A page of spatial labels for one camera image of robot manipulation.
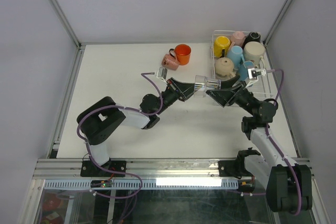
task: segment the dish rack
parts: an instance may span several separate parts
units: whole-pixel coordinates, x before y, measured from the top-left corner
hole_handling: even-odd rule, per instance
[[[216,30],[212,33],[212,41],[211,41],[211,60],[212,60],[212,75],[214,79],[221,79],[221,80],[227,80],[223,78],[217,78],[216,77],[216,72],[215,72],[215,62],[218,59],[214,55],[214,42],[215,39],[218,36],[226,36],[230,38],[230,36],[234,33],[235,31],[228,31],[228,30]],[[245,36],[247,36],[250,32],[249,31],[244,31],[243,32]],[[259,66],[261,68],[265,68],[266,70],[269,70],[267,66]],[[267,98],[273,98],[275,97],[275,94],[271,92],[271,87],[269,84],[269,79],[268,75],[266,76],[259,76],[259,81],[254,83],[252,87],[247,88],[248,91],[252,92],[256,98],[259,99],[267,99]]]

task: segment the white table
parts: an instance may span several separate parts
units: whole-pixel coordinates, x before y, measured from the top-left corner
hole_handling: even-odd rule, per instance
[[[195,75],[211,76],[210,44],[189,44],[192,53],[189,64],[167,78],[194,82]],[[58,158],[82,158],[86,153],[83,140],[77,137],[77,116],[105,96],[116,103],[138,108],[144,95],[157,95],[152,85],[140,76],[155,72],[170,48],[176,44],[88,45],[80,66],[72,96]],[[163,91],[165,83],[150,76]],[[273,92],[276,86],[269,75]],[[239,150],[254,146],[242,133],[242,108],[215,105],[211,98],[176,101],[159,117],[150,130],[120,126],[109,137],[108,151],[112,158],[222,158],[235,157]],[[292,137],[282,104],[270,125],[285,151],[296,157]]]

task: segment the cup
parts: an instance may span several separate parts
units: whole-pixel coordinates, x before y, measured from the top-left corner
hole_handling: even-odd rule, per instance
[[[233,46],[227,53],[226,57],[233,62],[235,69],[239,68],[240,63],[245,61],[243,49],[240,46]]]
[[[234,77],[235,76],[235,73],[233,72],[234,66],[235,65],[233,64],[233,62],[227,57],[216,60],[215,62],[216,76],[219,79]]]
[[[249,33],[249,35],[246,37],[244,43],[243,43],[243,46],[242,48],[244,49],[246,44],[251,42],[251,41],[255,41],[255,42],[261,42],[261,36],[259,33],[255,33],[255,32],[252,32],[252,33]]]
[[[244,48],[244,58],[245,60],[252,61],[254,63],[254,66],[258,66],[260,64],[260,61],[262,61],[263,65],[265,66],[265,61],[264,61],[264,54],[265,54],[265,47],[263,44],[259,42],[249,42],[246,44]]]
[[[186,44],[179,44],[175,47],[174,50],[177,60],[180,62],[180,65],[187,65],[190,60],[191,48]]]
[[[235,31],[230,37],[231,45],[242,47],[245,41],[245,34],[242,31]]]
[[[215,39],[214,42],[214,55],[219,58],[222,56],[222,51],[225,49],[225,52],[228,52],[231,41],[228,37],[219,36]]]
[[[240,75],[240,78],[238,81],[245,81],[248,77],[247,68],[248,67],[254,67],[254,64],[252,61],[244,61],[243,64],[240,65],[238,68],[237,73]]]
[[[162,59],[161,65],[165,68],[169,68],[172,70],[176,70],[179,67],[180,63],[176,58],[174,49],[170,49],[169,54],[165,54]]]

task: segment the gray wall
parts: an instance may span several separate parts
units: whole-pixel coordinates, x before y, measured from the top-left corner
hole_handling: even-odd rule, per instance
[[[336,0],[295,0],[269,46],[285,71],[282,98],[295,140],[312,162],[336,222]]]
[[[210,41],[213,30],[266,34],[285,0],[58,0],[82,42]]]
[[[0,0],[0,219],[16,223],[75,47],[48,0]]]

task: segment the light blue mug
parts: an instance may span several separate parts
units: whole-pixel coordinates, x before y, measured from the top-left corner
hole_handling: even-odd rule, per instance
[[[226,57],[233,62],[233,64],[235,65],[235,69],[238,69],[240,64],[245,61],[243,49],[240,46],[231,47],[229,52],[227,52]]]
[[[254,67],[254,64],[252,61],[244,61],[243,64],[240,65],[238,68],[237,73],[240,75],[239,81],[245,81],[246,78],[248,77],[248,67]]]

